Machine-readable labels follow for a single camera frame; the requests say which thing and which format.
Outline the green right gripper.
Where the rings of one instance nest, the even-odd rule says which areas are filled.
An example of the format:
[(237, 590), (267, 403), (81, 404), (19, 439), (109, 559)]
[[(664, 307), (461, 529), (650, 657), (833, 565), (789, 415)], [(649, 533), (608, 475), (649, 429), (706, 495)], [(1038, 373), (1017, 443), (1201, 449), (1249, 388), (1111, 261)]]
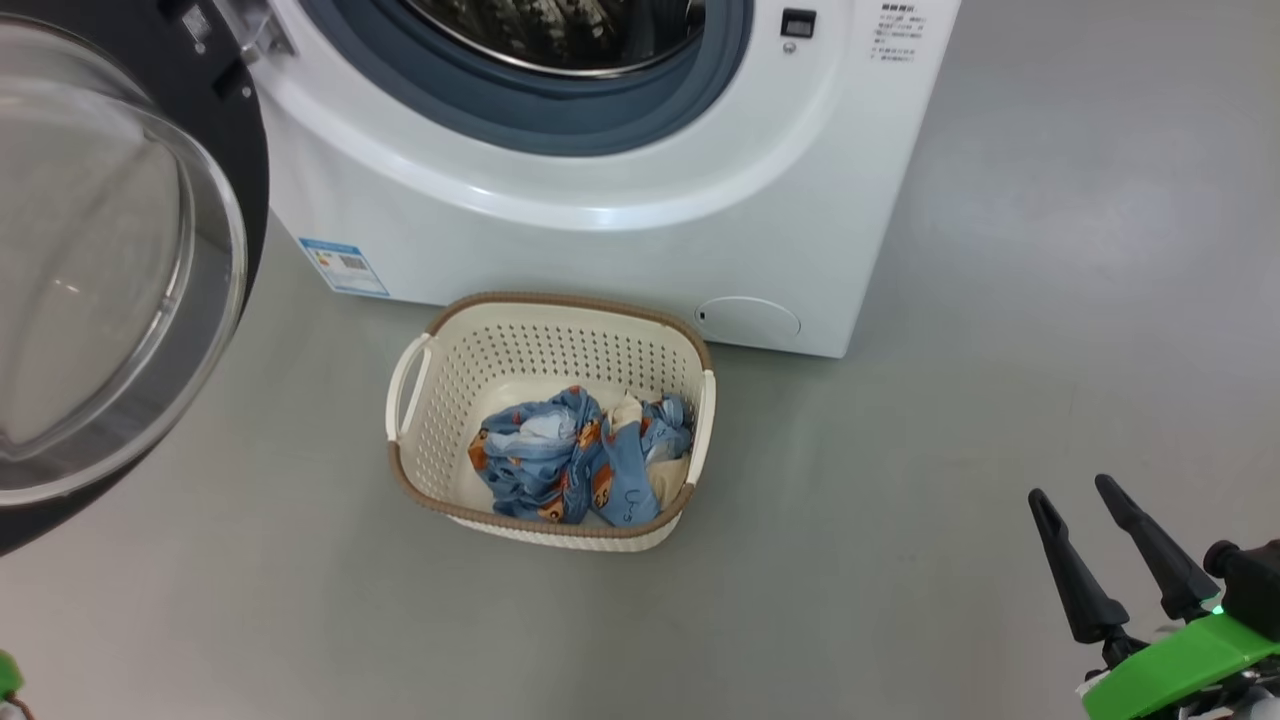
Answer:
[[(1112, 520), (1138, 548), (1166, 616), (1190, 624), (1087, 682), (1082, 705), (1089, 720), (1138, 720), (1256, 664), (1280, 659), (1280, 642), (1225, 612), (1204, 609), (1204, 602), (1219, 596), (1216, 582), (1111, 475), (1098, 474), (1094, 487)], [(1076, 552), (1070, 529), (1047, 493), (1032, 489), (1028, 505), (1073, 639), (1097, 644), (1121, 635), (1129, 614), (1102, 589)]]

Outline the dark round glass washer door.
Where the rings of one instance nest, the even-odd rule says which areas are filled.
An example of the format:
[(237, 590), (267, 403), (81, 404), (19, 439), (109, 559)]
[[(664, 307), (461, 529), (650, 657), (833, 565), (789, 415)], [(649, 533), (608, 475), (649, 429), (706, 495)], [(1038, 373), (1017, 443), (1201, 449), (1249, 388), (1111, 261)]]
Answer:
[(268, 218), (223, 0), (0, 0), (0, 559), (174, 429), (241, 323)]

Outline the blue and cream cartoon garment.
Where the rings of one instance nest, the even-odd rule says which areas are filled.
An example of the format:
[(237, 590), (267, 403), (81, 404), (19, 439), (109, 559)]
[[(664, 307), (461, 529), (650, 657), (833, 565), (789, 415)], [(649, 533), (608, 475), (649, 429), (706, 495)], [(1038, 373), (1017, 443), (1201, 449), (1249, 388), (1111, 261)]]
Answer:
[(654, 521), (686, 482), (692, 418), (684, 398), (644, 401), (626, 393), (599, 423), (602, 462), (591, 475), (591, 507), (612, 527)]

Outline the blue cartoon print garment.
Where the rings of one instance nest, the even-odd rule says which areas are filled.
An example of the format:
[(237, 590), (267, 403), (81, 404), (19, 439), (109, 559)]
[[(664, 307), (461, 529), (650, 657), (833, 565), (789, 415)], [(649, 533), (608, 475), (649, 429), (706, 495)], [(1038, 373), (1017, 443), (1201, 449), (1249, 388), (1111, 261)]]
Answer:
[(593, 478), (605, 465), (603, 413), (585, 388), (518, 404), (481, 421), (467, 447), (493, 493), (493, 512), (529, 521), (579, 524), (594, 507)]

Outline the white front-load washing machine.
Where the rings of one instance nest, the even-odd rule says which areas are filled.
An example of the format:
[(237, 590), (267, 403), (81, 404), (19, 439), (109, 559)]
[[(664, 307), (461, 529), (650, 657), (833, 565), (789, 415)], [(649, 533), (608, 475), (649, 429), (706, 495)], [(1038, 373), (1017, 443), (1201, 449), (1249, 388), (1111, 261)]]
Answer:
[[(748, 347), (842, 357), (963, 0), (754, 3), (736, 76), (691, 126), (630, 152), (549, 158), (419, 115), (300, 0), (273, 0), (296, 55), (250, 65), (271, 211), (301, 251), (302, 237), (358, 247), (387, 300), (571, 293), (701, 333), (705, 301), (758, 297), (801, 329)], [(788, 6), (817, 12), (813, 38), (780, 36)]]

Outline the stainless steel washing machine drum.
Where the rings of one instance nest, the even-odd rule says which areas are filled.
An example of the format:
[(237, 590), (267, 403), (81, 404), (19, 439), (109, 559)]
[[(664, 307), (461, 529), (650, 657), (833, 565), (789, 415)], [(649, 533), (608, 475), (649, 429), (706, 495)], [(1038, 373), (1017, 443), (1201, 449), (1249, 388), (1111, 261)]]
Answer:
[(456, 44), (541, 76), (603, 79), (700, 38), (707, 0), (401, 0)]

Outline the round white filter cover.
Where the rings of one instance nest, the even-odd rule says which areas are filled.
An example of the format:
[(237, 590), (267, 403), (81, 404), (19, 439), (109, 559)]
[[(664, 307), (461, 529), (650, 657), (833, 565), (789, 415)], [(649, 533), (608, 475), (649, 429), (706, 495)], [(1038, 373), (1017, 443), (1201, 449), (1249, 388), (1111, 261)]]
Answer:
[(787, 343), (801, 329), (801, 322), (788, 309), (748, 296), (708, 300), (695, 311), (695, 320), (708, 340), (727, 345)]

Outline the blue energy label sticker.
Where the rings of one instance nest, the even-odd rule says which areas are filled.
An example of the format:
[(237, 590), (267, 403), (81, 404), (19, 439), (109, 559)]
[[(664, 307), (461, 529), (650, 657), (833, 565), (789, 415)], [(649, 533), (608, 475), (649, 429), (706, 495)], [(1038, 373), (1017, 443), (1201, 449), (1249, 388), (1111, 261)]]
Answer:
[(298, 245), (334, 292), (375, 299), (390, 297), (358, 247), (305, 237), (298, 238)]

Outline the cream perforated laundry basket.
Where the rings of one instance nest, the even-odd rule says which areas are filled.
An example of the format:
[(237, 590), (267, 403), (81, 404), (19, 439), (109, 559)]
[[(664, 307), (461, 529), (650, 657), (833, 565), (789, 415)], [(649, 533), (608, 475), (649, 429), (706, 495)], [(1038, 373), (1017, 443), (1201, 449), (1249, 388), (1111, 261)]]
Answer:
[[(692, 418), (686, 482), (654, 521), (612, 527), (593, 509), (573, 524), (493, 512), (470, 465), (481, 421), (507, 407), (585, 388), (602, 413), (626, 393), (684, 398)], [(681, 320), (644, 307), (539, 293), (480, 293), (445, 307), (399, 356), (387, 392), (390, 470), (417, 505), (483, 533), (564, 550), (640, 552), (677, 527), (709, 454), (717, 379)]]

